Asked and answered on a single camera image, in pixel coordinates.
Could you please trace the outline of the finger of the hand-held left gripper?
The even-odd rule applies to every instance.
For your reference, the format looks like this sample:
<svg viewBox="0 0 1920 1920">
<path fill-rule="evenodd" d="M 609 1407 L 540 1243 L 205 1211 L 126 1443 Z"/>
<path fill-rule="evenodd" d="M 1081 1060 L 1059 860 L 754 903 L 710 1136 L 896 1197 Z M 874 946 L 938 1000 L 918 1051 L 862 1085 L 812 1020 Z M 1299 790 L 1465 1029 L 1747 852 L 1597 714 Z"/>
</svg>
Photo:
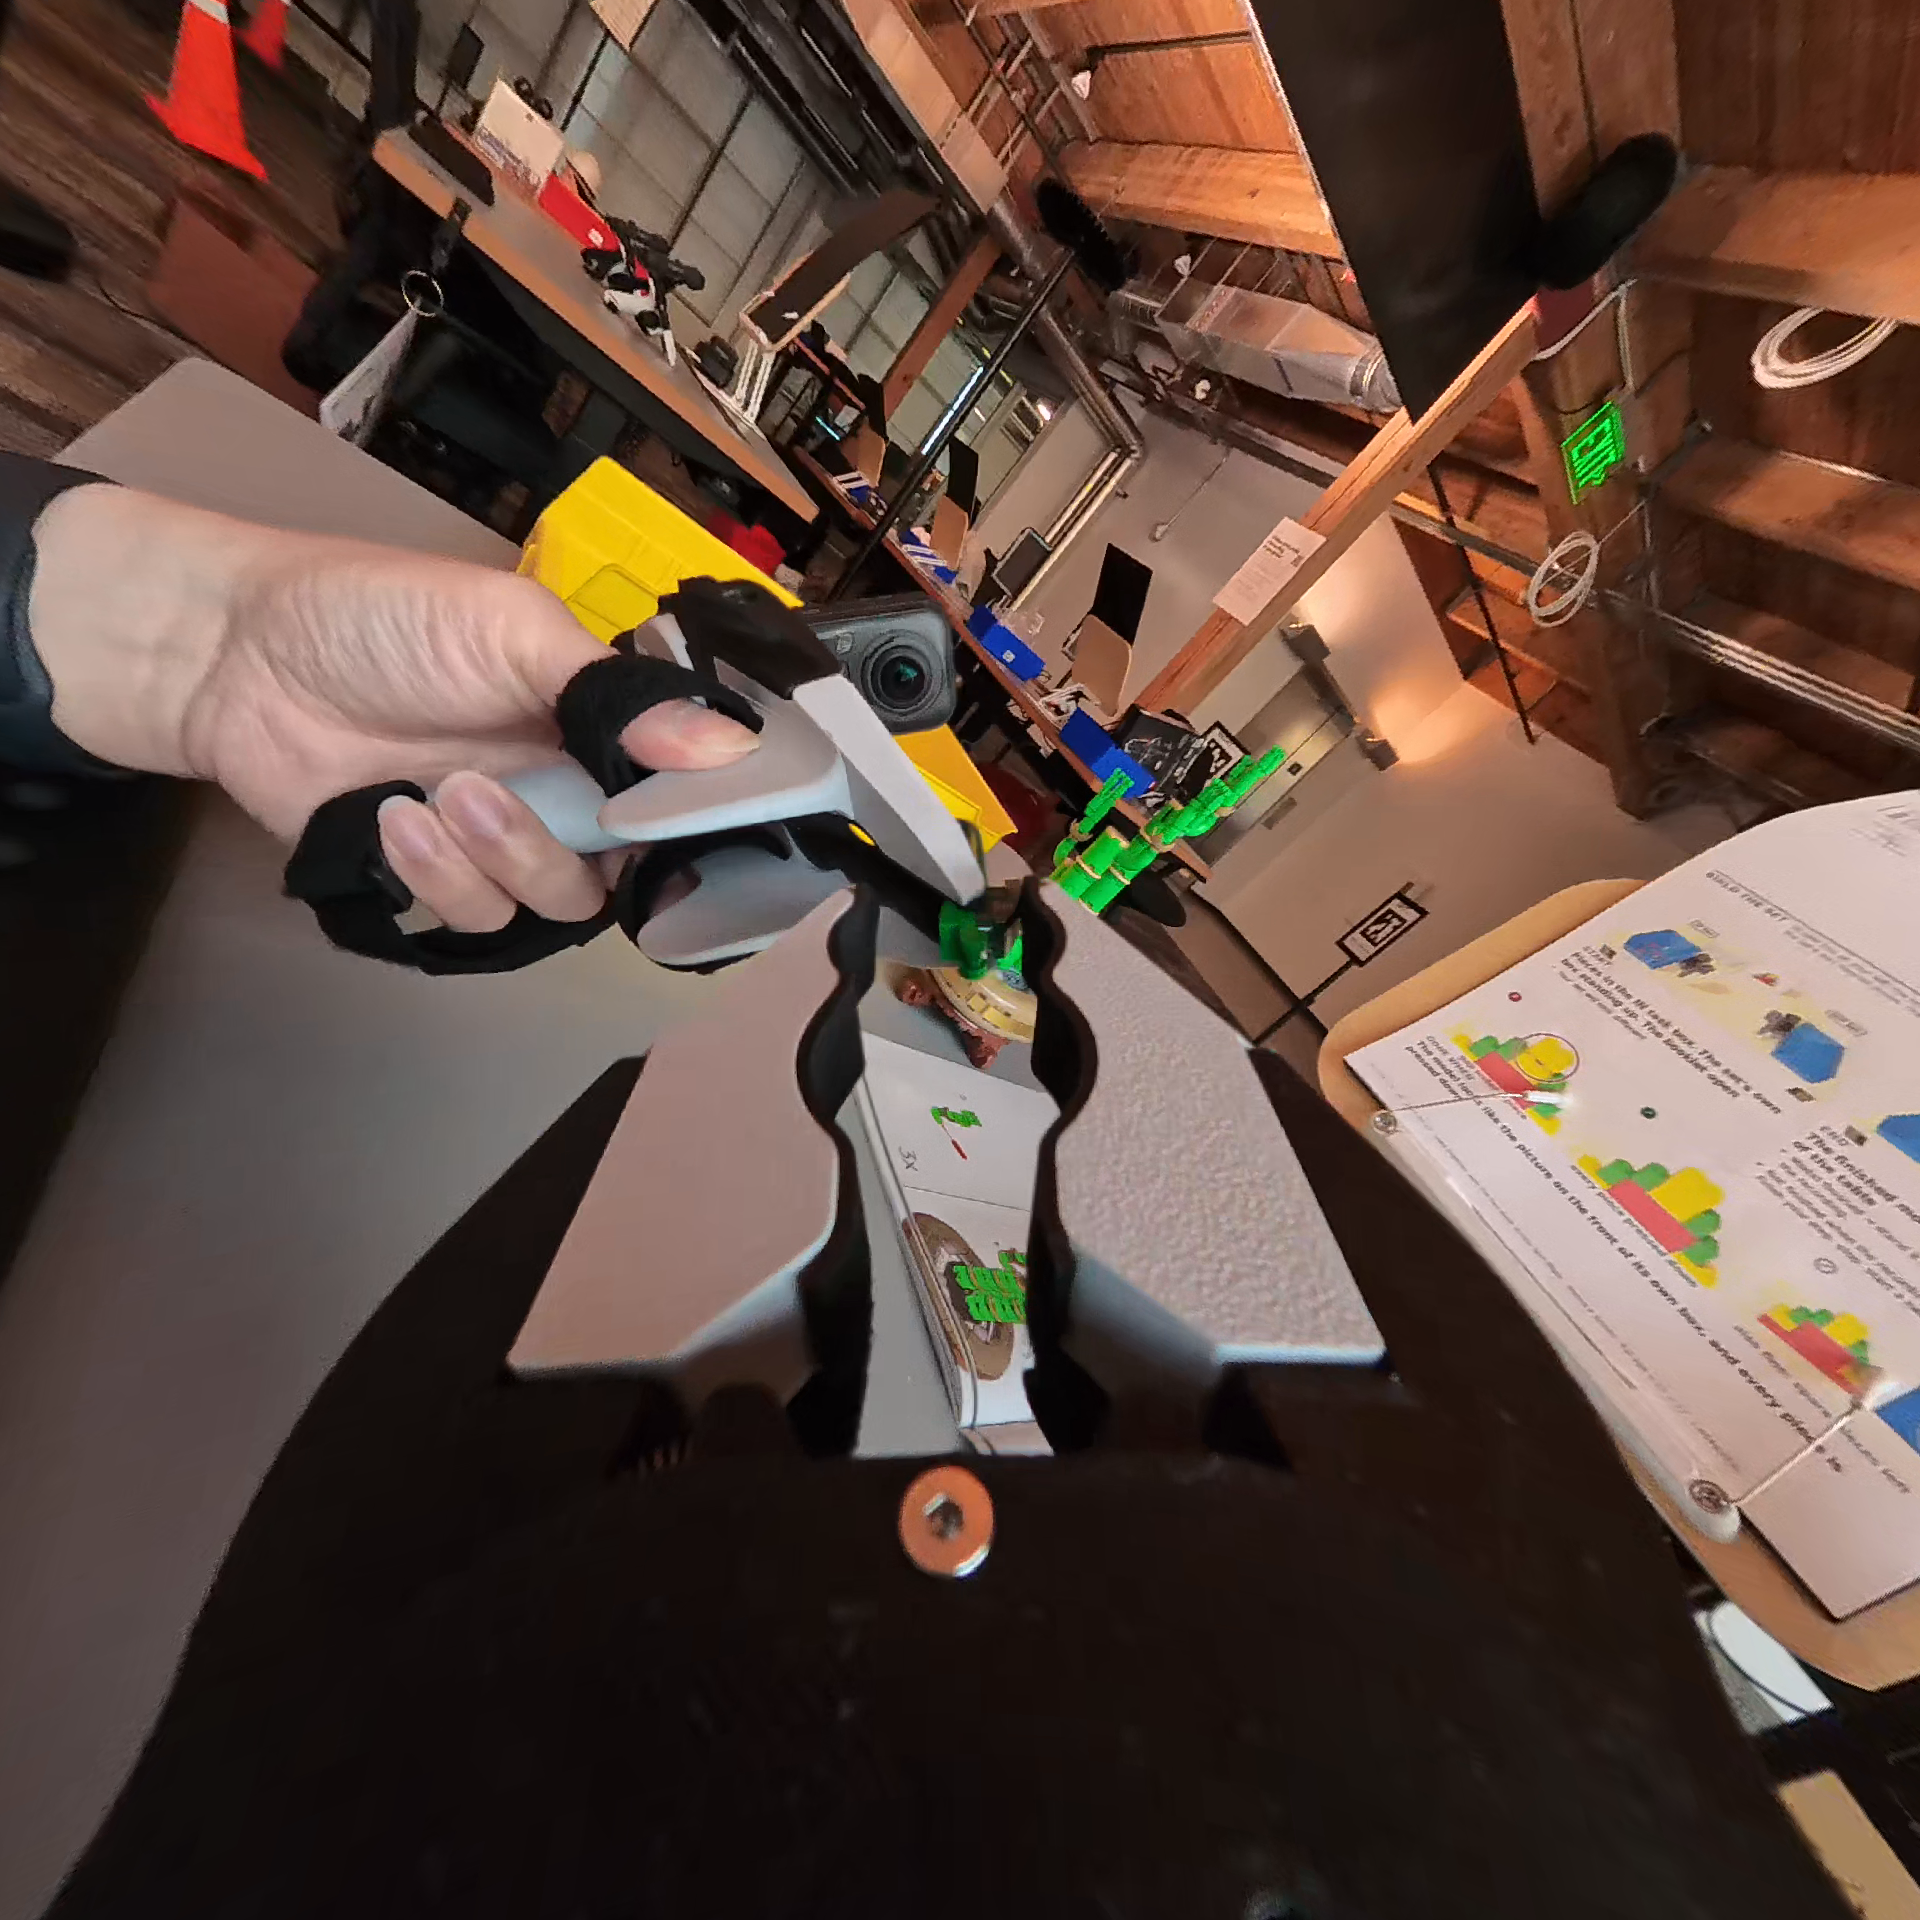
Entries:
<svg viewBox="0 0 1920 1920">
<path fill-rule="evenodd" d="M 629 866 L 629 941 L 660 968 L 761 952 L 849 887 L 795 844 L 660 844 Z"/>
<path fill-rule="evenodd" d="M 953 818 L 854 686 L 836 674 L 803 682 L 793 687 L 790 704 L 840 752 L 851 823 L 865 829 L 888 860 L 945 899 L 957 906 L 979 900 L 987 875 L 970 829 Z"/>
</svg>

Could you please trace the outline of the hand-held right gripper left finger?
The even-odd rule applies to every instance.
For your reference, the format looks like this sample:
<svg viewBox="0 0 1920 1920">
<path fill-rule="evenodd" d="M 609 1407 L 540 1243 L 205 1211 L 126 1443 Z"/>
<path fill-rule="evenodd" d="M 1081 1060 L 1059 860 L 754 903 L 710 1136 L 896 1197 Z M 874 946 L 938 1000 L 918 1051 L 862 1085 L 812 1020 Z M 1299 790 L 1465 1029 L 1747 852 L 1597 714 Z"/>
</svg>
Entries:
<svg viewBox="0 0 1920 1920">
<path fill-rule="evenodd" d="M 756 1387 L 857 1427 L 874 1256 L 843 1114 L 878 899 L 840 890 L 718 978 L 641 1074 L 508 1352 L 520 1381 L 633 1378 L 685 1411 Z"/>
</svg>

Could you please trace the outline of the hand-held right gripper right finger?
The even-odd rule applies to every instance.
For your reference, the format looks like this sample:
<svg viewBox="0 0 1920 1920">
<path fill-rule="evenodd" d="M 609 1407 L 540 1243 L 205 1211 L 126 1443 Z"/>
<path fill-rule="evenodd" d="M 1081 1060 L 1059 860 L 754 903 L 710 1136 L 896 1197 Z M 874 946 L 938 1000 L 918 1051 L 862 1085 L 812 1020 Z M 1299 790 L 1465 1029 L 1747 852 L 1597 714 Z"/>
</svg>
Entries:
<svg viewBox="0 0 1920 1920">
<path fill-rule="evenodd" d="M 1049 1450 L 1173 1445 L 1268 1370 L 1377 1372 L 1385 1336 L 1235 1023 L 1051 880 L 1025 884 L 1038 1150 L 1025 1391 Z"/>
</svg>

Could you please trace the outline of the person's left forearm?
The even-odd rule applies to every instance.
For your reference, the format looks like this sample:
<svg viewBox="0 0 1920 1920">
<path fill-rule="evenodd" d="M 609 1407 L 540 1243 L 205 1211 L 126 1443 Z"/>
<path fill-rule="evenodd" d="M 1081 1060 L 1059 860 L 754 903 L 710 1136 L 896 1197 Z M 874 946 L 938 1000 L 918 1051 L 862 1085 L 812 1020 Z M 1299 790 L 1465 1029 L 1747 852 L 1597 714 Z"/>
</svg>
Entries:
<svg viewBox="0 0 1920 1920">
<path fill-rule="evenodd" d="M 62 494 L 101 487 L 99 472 L 3 452 L 3 763 L 48 776 L 117 780 L 56 720 L 56 682 L 33 632 L 37 523 Z"/>
</svg>

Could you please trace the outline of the green lego bamboo model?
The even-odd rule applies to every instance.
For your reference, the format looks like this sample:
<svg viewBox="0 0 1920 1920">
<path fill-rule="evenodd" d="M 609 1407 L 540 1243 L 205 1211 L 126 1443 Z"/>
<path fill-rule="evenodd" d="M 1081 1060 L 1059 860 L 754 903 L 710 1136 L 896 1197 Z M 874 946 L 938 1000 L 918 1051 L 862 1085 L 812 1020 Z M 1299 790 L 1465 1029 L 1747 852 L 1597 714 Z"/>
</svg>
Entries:
<svg viewBox="0 0 1920 1920">
<path fill-rule="evenodd" d="M 1094 916 L 1105 916 L 1121 900 L 1144 906 L 1146 878 L 1160 862 L 1185 851 L 1188 840 L 1208 837 L 1265 780 L 1273 776 L 1285 758 L 1283 748 L 1259 757 L 1242 757 L 1224 774 L 1208 780 L 1188 799 L 1163 803 L 1131 834 L 1121 829 L 1123 780 L 1112 780 L 1094 790 L 1057 846 L 1046 878 Z M 1022 912 L 1022 887 L 1017 883 L 1000 883 L 986 896 L 1014 899 L 1017 914 Z M 1040 1000 L 1025 981 L 1025 931 L 1019 978 L 964 981 L 942 964 L 940 948 L 932 967 L 909 967 L 901 974 L 896 999 L 907 1008 L 921 1008 L 947 1020 L 957 1034 L 966 1060 L 979 1070 L 993 1068 L 1009 1044 L 1029 1044 L 1035 1037 Z"/>
</svg>

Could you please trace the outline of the lego instruction booklet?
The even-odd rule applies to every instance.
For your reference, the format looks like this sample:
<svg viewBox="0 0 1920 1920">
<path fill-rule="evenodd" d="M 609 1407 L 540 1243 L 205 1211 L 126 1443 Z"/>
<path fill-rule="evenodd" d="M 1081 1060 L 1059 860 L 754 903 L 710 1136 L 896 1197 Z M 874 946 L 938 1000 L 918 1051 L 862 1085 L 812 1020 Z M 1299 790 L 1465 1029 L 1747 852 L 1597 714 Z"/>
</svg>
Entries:
<svg viewBox="0 0 1920 1920">
<path fill-rule="evenodd" d="M 1025 1378 L 1029 1235 L 1057 1107 L 964 1058 L 874 1034 L 862 1044 L 854 1107 L 957 1435 L 984 1456 L 1049 1456 Z"/>
</svg>

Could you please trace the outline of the yellow storage bin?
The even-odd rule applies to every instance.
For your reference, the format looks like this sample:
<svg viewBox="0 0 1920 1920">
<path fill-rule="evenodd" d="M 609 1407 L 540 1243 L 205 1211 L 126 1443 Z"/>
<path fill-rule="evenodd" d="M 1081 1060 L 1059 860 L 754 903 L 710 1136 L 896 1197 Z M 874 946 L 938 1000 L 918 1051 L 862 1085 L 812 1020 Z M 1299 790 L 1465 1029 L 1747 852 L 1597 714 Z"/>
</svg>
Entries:
<svg viewBox="0 0 1920 1920">
<path fill-rule="evenodd" d="M 921 591 L 804 608 L 761 563 L 781 548 L 728 515 L 705 526 L 612 459 L 595 461 L 534 522 L 520 574 L 554 591 L 600 639 L 638 628 L 688 578 L 769 590 L 830 646 L 836 670 L 878 714 L 948 814 L 986 846 L 1014 829 L 948 727 L 956 708 L 953 632 Z"/>
</svg>

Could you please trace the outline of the black monitor screen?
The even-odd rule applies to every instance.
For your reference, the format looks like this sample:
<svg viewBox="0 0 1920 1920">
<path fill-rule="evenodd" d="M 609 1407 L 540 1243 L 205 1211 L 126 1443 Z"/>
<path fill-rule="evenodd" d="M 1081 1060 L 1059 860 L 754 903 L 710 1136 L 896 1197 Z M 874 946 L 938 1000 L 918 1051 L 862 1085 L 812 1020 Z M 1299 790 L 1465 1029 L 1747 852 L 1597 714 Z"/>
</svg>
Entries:
<svg viewBox="0 0 1920 1920">
<path fill-rule="evenodd" d="M 1094 708 L 1118 716 L 1133 672 L 1133 650 L 1155 570 L 1109 544 L 1094 580 L 1090 613 L 1073 628 L 1069 682 Z"/>
</svg>

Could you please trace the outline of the long wooden work table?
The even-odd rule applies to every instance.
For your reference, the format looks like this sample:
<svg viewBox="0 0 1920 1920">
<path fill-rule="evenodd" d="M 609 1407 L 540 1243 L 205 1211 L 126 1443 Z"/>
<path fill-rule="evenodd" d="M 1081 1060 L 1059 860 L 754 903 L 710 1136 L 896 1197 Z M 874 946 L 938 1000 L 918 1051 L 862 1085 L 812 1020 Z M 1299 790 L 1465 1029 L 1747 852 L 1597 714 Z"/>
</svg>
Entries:
<svg viewBox="0 0 1920 1920">
<path fill-rule="evenodd" d="M 797 519 L 816 522 L 818 504 L 770 442 L 736 427 L 688 359 L 667 365 L 635 325 L 605 308 L 578 247 L 534 204 L 508 182 L 496 182 L 494 202 L 481 204 L 401 131 L 374 141 L 372 162 L 441 219 L 454 202 L 468 204 L 464 247 L 486 262 L 486 275 L 521 323 L 600 392 L 581 427 L 589 448 L 609 448 L 618 434 L 612 421 L 624 416 L 688 463 L 725 472 L 779 499 Z"/>
</svg>

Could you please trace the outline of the black white toy robot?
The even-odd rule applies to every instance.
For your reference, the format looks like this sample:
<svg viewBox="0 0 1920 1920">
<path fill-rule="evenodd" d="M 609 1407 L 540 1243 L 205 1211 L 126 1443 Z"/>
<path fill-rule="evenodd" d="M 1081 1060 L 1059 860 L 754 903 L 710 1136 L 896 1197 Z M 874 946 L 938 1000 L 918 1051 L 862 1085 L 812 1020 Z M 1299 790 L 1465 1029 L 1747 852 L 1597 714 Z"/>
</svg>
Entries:
<svg viewBox="0 0 1920 1920">
<path fill-rule="evenodd" d="M 676 259 L 666 238 L 629 219 L 609 218 L 604 247 L 584 247 L 584 269 L 600 285 L 604 306 L 657 336 L 670 367 L 680 364 L 680 340 L 670 318 L 676 290 L 701 293 L 707 275 Z"/>
</svg>

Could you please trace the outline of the white paper notice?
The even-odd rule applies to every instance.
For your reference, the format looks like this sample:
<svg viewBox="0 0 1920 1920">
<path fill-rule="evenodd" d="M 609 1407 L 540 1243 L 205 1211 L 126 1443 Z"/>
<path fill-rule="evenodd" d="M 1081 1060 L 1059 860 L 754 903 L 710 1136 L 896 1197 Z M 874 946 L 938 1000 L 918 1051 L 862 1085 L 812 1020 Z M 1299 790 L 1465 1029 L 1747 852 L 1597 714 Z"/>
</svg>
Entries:
<svg viewBox="0 0 1920 1920">
<path fill-rule="evenodd" d="M 1214 591 L 1214 610 L 1251 628 L 1324 544 L 1325 540 L 1316 530 L 1301 526 L 1296 519 L 1280 519 L 1227 583 Z"/>
</svg>

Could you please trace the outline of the white illustrated task sheet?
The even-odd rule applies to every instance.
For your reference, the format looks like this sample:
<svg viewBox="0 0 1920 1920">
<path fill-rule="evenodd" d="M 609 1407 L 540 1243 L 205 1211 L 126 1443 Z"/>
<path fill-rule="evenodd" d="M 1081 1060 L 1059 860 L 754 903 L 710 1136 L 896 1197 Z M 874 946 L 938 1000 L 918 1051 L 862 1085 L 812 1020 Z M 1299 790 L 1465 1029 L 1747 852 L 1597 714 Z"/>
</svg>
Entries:
<svg viewBox="0 0 1920 1920">
<path fill-rule="evenodd" d="M 1915 1588 L 1915 790 L 1753 824 L 1348 1068 L 1646 1459 L 1832 1618 Z"/>
</svg>

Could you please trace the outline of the black fuzzy microphone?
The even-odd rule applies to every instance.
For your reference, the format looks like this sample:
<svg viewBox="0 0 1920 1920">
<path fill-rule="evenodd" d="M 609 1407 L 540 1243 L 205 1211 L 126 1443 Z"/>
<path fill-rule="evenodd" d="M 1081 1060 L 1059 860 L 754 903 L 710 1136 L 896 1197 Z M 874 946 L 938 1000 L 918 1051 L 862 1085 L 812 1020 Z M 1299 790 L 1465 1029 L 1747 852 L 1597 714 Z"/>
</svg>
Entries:
<svg viewBox="0 0 1920 1920">
<path fill-rule="evenodd" d="M 1680 151 L 1665 132 L 1619 141 L 1558 210 L 1542 215 L 1525 247 L 1525 275 L 1548 293 L 1592 282 L 1669 202 Z"/>
<path fill-rule="evenodd" d="M 1137 251 L 1066 180 L 1038 176 L 1033 202 L 1046 235 L 1105 298 L 1137 275 Z"/>
</svg>

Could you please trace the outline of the black hanging panel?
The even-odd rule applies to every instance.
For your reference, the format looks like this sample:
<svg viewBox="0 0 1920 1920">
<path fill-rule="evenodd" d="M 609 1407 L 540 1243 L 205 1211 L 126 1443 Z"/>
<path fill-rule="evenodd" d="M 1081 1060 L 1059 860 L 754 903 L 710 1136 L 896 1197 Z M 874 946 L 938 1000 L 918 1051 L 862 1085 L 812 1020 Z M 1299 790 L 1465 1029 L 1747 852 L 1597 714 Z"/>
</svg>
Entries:
<svg viewBox="0 0 1920 1920">
<path fill-rule="evenodd" d="M 1538 293 L 1542 224 L 1500 2 L 1252 2 L 1410 416 Z"/>
</svg>

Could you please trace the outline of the silver ventilation duct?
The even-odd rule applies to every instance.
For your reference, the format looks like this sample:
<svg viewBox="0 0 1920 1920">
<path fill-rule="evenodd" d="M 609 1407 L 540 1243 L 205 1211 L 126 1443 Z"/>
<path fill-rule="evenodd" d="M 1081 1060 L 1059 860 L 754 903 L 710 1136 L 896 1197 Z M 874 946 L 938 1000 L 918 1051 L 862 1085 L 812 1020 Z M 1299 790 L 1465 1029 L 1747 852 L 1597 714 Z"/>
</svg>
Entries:
<svg viewBox="0 0 1920 1920">
<path fill-rule="evenodd" d="M 1146 349 L 1160 370 L 1229 376 L 1368 416 L 1401 408 L 1379 339 L 1313 303 L 1186 278 L 1171 294 L 1131 285 L 1107 311 L 1113 339 Z"/>
</svg>

